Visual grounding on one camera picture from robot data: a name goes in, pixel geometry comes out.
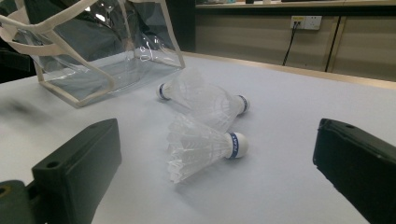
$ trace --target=transparent plastic bag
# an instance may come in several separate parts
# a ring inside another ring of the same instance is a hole
[[[184,67],[164,0],[15,0],[0,36],[76,106]]]

